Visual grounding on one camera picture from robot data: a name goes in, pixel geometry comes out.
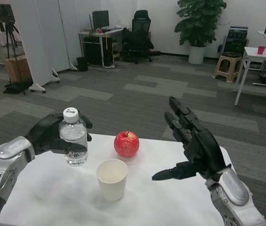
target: computer monitor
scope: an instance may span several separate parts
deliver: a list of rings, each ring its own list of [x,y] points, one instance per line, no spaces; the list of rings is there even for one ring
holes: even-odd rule
[[[106,27],[109,26],[109,11],[104,10],[104,11],[94,11],[93,12],[93,25],[94,25],[94,30],[101,28],[101,27]]]

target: white flower pot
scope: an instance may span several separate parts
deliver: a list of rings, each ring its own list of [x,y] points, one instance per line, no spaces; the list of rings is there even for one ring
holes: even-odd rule
[[[190,46],[188,62],[193,65],[203,64],[206,47]]]

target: white tablecloth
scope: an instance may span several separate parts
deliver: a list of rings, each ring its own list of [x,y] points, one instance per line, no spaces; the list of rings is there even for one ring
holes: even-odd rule
[[[18,177],[0,223],[24,226],[223,226],[201,176],[185,180],[152,181],[158,171],[187,161],[181,143],[140,139],[131,159],[117,155],[113,136],[92,135],[89,158],[81,167],[66,164],[64,156],[36,156]],[[226,164],[231,163],[222,148]],[[107,202],[95,175],[106,159],[126,162],[125,196]]]

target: beige stool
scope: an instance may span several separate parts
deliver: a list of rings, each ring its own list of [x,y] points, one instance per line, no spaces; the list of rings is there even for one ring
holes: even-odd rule
[[[120,59],[120,52],[119,52],[119,47],[118,47],[118,43],[117,42],[113,42],[112,43],[112,52],[113,52],[113,63],[114,63],[114,59],[115,58],[119,58]]]
[[[226,82],[233,82],[233,80],[238,76],[241,66],[242,55],[240,53],[223,53],[212,77],[215,79],[220,75],[226,77]]]

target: paper cup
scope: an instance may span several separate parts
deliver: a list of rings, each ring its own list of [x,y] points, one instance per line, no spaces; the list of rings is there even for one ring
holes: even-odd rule
[[[128,167],[118,159],[101,163],[96,171],[100,189],[107,201],[114,202],[124,196]]]

